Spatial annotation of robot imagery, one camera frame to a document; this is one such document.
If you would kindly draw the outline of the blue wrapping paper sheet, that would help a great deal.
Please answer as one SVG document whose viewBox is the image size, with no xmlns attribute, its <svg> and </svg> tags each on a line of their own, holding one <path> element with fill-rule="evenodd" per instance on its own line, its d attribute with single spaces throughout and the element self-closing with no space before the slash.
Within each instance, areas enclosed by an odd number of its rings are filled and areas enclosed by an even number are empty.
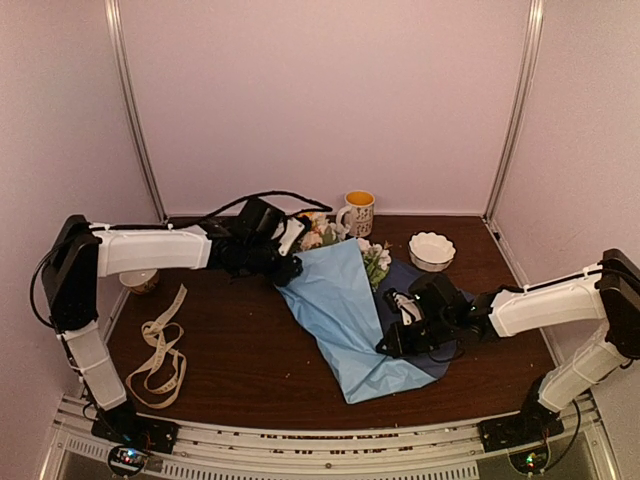
<svg viewBox="0 0 640 480">
<path fill-rule="evenodd" d="M 407 292 L 423 275 L 421 270 L 393 260 L 386 278 L 372 290 L 354 239 L 295 256 L 302 273 L 280 293 L 296 321 L 315 338 L 348 404 L 419 389 L 445 376 L 456 350 L 454 341 L 429 356 L 408 359 L 375 350 L 399 319 L 383 293 L 390 288 Z"/>
</svg>

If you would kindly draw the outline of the white flower stem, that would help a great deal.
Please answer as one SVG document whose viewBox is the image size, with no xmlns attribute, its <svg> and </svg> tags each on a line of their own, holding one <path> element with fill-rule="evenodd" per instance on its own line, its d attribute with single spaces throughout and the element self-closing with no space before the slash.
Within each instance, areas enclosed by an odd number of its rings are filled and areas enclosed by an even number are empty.
<svg viewBox="0 0 640 480">
<path fill-rule="evenodd" d="M 298 215 L 297 219 L 310 225 L 310 230 L 299 241 L 298 248 L 301 252 L 331 246 L 345 240 L 346 234 L 342 228 L 331 222 L 325 213 L 305 212 Z"/>
</svg>

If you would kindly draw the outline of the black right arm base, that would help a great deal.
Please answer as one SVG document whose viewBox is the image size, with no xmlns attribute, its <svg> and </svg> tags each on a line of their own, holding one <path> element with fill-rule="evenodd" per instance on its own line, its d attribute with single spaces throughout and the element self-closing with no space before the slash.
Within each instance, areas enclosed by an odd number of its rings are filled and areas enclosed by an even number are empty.
<svg viewBox="0 0 640 480">
<path fill-rule="evenodd" d="M 539 388 L 543 379 L 540 376 L 532 383 L 518 413 L 483 420 L 478 424 L 486 453 L 540 442 L 564 432 L 559 413 L 539 402 Z"/>
</svg>

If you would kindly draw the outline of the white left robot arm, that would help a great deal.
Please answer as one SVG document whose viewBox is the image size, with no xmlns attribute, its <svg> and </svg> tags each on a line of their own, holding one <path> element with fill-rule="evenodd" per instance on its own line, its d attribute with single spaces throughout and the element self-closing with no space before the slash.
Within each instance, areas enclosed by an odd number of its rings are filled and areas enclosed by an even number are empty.
<svg viewBox="0 0 640 480">
<path fill-rule="evenodd" d="M 103 422 L 111 434 L 133 444 L 143 436 L 144 424 L 123 406 L 126 389 L 99 332 L 99 279 L 145 270 L 207 269 L 263 275 L 285 286 L 302 272 L 292 248 L 308 230 L 308 222 L 292 216 L 255 225 L 233 219 L 228 225 L 205 220 L 189 226 L 122 226 L 90 223 L 82 215 L 65 221 L 43 263 L 50 322 L 97 406 L 108 411 Z"/>
</svg>

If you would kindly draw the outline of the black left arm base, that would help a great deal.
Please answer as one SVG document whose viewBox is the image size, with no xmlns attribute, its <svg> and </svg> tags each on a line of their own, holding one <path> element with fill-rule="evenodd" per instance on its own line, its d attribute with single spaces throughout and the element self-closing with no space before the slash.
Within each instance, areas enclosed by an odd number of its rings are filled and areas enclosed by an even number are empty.
<svg viewBox="0 0 640 480">
<path fill-rule="evenodd" d="M 102 408 L 96 402 L 93 406 L 96 408 L 91 428 L 93 436 L 144 452 L 173 452 L 179 430 L 177 423 L 139 415 L 128 397 L 112 409 Z"/>
</svg>

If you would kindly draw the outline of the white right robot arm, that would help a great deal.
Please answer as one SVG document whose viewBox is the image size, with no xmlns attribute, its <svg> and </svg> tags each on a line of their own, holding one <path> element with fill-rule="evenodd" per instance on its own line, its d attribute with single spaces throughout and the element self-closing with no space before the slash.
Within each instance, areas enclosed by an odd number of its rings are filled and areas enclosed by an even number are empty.
<svg viewBox="0 0 640 480">
<path fill-rule="evenodd" d="M 639 268 L 621 250 L 581 271 L 533 286 L 501 286 L 467 298 L 442 272 L 427 272 L 407 292 L 389 289 L 384 302 L 398 315 L 376 346 L 393 358 L 435 352 L 462 338 L 479 341 L 578 321 L 598 329 L 573 356 L 532 386 L 513 419 L 519 440 L 535 440 L 577 396 L 613 370 L 639 358 Z"/>
</svg>

